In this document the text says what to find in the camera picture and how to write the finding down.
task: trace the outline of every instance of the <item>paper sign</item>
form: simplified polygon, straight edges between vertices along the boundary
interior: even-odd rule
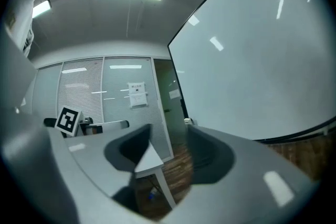
[[[180,97],[181,96],[180,91],[178,89],[176,89],[174,91],[171,91],[171,92],[169,92],[169,96],[170,96],[170,99]]]
[[[136,105],[147,105],[147,96],[146,93],[135,93],[135,94],[130,94],[130,102],[131,106],[136,106]]]
[[[145,93],[145,83],[128,83],[129,94]]]

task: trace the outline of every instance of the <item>wall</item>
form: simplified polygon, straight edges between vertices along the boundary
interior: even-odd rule
[[[253,140],[335,117],[332,16],[324,0],[207,0],[169,45],[189,117]]]
[[[35,68],[40,68],[61,61],[113,55],[170,57],[165,45],[138,41],[102,41],[49,51],[35,56],[31,62]]]

